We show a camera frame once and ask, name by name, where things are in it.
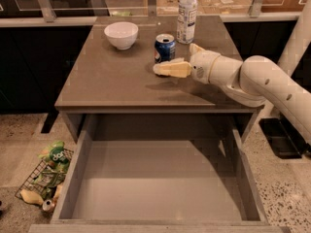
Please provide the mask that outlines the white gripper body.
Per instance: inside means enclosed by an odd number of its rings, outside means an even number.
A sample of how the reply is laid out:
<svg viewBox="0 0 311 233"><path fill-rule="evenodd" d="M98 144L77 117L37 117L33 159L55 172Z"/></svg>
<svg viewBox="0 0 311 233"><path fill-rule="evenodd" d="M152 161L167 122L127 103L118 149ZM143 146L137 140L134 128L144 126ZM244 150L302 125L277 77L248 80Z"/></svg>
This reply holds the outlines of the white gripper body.
<svg viewBox="0 0 311 233"><path fill-rule="evenodd" d="M200 83L208 84L210 71L221 55L210 50L201 50L190 57L191 77Z"/></svg>

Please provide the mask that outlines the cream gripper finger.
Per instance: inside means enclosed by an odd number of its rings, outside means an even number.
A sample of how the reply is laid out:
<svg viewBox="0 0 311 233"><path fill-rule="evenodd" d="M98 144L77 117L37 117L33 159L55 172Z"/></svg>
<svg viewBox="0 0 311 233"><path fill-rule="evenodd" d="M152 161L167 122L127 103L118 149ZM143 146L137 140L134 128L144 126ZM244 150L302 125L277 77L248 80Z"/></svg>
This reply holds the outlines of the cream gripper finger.
<svg viewBox="0 0 311 233"><path fill-rule="evenodd" d="M186 78L191 73L191 65L183 58L176 58L155 64L153 71L163 77Z"/></svg>
<svg viewBox="0 0 311 233"><path fill-rule="evenodd" d="M200 51L203 51L202 47L200 47L199 45L194 44L194 43L190 44L190 54L196 54Z"/></svg>

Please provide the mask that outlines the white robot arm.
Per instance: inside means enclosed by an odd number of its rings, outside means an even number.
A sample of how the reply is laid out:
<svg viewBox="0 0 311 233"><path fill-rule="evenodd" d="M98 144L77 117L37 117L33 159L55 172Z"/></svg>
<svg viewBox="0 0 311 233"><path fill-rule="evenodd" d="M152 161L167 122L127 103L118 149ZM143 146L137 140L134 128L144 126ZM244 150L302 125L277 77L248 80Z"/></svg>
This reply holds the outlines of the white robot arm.
<svg viewBox="0 0 311 233"><path fill-rule="evenodd" d="M153 67L160 76L213 84L247 107L273 104L307 143L311 143L311 93L292 73L311 42L311 1L307 1L278 62L254 55L244 61L190 45L188 61L177 58Z"/></svg>

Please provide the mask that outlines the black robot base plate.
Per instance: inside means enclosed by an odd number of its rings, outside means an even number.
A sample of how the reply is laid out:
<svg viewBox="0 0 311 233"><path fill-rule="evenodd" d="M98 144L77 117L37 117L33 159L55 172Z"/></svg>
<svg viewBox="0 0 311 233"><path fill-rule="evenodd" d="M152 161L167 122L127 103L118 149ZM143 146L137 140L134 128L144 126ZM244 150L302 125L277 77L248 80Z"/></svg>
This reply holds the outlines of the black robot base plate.
<svg viewBox="0 0 311 233"><path fill-rule="evenodd" d="M311 155L311 146L284 116L262 118L259 126L276 156L287 159Z"/></svg>

